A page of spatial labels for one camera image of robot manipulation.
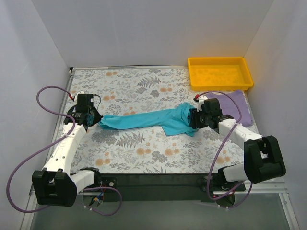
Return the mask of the yellow plastic tray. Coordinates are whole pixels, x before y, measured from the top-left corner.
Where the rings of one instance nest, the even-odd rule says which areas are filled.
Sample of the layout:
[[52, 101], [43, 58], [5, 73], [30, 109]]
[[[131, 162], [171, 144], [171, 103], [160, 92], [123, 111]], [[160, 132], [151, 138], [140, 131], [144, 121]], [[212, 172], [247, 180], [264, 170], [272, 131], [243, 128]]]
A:
[[246, 91], [254, 85], [244, 57], [189, 57], [188, 70], [194, 91]]

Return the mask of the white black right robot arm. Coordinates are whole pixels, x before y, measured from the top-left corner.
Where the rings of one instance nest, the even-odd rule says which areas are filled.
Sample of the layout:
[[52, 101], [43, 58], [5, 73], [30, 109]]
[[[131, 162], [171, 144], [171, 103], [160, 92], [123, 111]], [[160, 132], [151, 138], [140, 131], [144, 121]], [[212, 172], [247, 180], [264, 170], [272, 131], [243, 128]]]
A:
[[222, 190], [235, 182], [249, 180], [253, 184], [282, 177], [285, 164], [274, 136], [262, 136], [239, 124], [232, 116], [224, 115], [218, 99], [196, 96], [197, 108], [190, 110], [190, 126], [194, 129], [209, 127], [227, 140], [237, 144], [244, 152], [242, 164], [220, 168], [211, 179]]

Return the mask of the teal t shirt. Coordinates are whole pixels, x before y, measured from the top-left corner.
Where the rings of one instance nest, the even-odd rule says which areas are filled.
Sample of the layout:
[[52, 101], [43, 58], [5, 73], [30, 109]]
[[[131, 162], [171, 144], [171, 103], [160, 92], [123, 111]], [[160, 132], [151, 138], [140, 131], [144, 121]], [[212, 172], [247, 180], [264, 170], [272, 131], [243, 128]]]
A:
[[126, 116], [105, 115], [99, 122], [99, 125], [105, 130], [126, 130], [159, 126], [167, 136], [186, 134], [192, 137], [199, 130], [189, 125], [190, 109], [193, 108], [194, 106], [189, 103], [181, 103], [173, 109], [148, 113]]

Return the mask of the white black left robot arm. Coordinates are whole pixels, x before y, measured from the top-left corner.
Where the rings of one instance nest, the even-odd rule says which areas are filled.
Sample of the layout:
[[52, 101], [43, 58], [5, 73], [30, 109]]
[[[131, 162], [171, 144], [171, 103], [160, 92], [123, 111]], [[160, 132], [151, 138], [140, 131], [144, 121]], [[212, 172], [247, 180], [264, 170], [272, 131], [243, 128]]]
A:
[[89, 127], [102, 119], [94, 106], [94, 97], [83, 91], [74, 97], [75, 105], [68, 110], [63, 122], [62, 140], [56, 144], [43, 169], [34, 171], [32, 182], [40, 205], [71, 207], [83, 189], [96, 192], [101, 188], [97, 168], [82, 168], [71, 173], [72, 161], [82, 138]]

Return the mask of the aluminium table frame rail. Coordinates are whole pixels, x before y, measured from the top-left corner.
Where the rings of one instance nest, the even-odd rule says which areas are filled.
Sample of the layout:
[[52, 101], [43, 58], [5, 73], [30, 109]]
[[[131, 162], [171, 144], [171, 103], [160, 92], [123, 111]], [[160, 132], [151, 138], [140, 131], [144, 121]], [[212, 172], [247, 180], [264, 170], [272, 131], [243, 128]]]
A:
[[[91, 69], [175, 69], [121, 67]], [[69, 80], [69, 89], [74, 75]], [[94, 213], [83, 207], [90, 194], [80, 194], [73, 207], [50, 207], [24, 216], [23, 230], [296, 230], [298, 224], [282, 178], [255, 184], [250, 195], [235, 193], [240, 206], [226, 210], [200, 201], [104, 202]], [[102, 216], [101, 213], [112, 213]]]

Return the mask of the floral patterned table mat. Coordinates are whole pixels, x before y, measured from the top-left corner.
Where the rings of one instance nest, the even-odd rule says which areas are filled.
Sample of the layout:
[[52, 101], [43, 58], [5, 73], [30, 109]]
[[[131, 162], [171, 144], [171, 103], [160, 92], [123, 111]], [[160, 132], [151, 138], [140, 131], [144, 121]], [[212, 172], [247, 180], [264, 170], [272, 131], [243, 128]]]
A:
[[[186, 68], [77, 70], [71, 93], [95, 95], [102, 115], [133, 115], [193, 103]], [[167, 136], [161, 127], [103, 130], [99, 125], [82, 138], [71, 173], [85, 167], [101, 173], [207, 173], [211, 166], [241, 164], [243, 150], [210, 128], [194, 136]]]

